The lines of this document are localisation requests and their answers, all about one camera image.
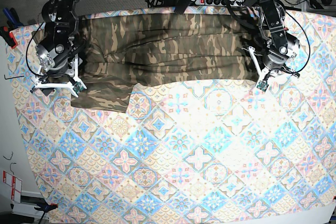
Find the camouflage T-shirt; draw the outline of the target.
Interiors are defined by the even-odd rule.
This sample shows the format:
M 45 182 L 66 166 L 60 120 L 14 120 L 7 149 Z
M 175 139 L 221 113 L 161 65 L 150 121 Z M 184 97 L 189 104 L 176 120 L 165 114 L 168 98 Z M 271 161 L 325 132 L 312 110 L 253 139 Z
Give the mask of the camouflage T-shirt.
M 250 31 L 229 15 L 142 14 L 86 19 L 80 78 L 86 85 L 71 105 L 125 112 L 135 85 L 208 80 L 257 81 L 245 48 Z

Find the black hex key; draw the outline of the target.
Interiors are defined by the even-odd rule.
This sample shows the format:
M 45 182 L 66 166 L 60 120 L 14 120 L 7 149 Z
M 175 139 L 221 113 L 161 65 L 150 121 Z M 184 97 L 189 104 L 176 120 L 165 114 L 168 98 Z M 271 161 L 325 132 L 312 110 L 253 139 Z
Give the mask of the black hex key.
M 12 80 L 12 79 L 17 79 L 17 78 L 23 78 L 24 75 L 20 75 L 20 76 L 7 76 L 4 74 L 4 79 L 5 80 Z

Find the black orange clamp upper left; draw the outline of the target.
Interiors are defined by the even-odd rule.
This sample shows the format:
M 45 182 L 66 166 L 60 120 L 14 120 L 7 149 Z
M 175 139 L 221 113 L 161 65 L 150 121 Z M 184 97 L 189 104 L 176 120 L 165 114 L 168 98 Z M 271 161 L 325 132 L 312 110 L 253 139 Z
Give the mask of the black orange clamp upper left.
M 1 26 L 1 37 L 12 49 L 14 49 L 17 46 L 17 41 L 12 30 L 19 26 L 19 18 L 14 8 L 4 8 L 3 13 L 7 18 L 7 26 Z

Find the white power strip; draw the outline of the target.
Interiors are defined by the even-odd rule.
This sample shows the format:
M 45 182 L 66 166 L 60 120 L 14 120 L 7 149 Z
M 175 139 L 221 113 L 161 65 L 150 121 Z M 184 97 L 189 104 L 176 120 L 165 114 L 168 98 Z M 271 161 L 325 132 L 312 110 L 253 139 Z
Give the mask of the white power strip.
M 231 7 L 243 6 L 245 0 L 229 0 Z M 195 0 L 195 6 L 226 6 L 225 0 Z

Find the patterned tile tablecloth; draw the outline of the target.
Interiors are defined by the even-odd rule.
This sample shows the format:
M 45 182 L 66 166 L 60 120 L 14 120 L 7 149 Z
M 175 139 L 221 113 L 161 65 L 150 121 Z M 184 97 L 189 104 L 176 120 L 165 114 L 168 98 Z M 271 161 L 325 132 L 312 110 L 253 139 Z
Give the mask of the patterned tile tablecloth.
M 327 223 L 335 214 L 335 18 L 292 11 L 302 48 L 267 92 L 247 80 L 136 86 L 126 113 L 30 93 L 35 25 L 7 58 L 28 170 L 56 223 Z

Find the red white label card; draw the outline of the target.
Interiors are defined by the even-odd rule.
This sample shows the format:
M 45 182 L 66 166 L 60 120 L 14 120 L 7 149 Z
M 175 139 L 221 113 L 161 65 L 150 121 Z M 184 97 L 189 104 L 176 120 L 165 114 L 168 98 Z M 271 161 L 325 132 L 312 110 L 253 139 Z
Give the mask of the red white label card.
M 3 170 L 1 172 L 1 195 L 13 202 L 20 203 L 22 180 Z

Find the blue black clamp lower left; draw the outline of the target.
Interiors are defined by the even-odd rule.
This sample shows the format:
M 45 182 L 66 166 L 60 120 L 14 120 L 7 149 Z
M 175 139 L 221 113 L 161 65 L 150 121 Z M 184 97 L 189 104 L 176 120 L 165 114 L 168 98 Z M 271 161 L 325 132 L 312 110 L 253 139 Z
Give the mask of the blue black clamp lower left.
M 47 218 L 48 213 L 58 208 L 57 204 L 48 204 L 41 197 L 21 196 L 20 211 L 34 218 Z

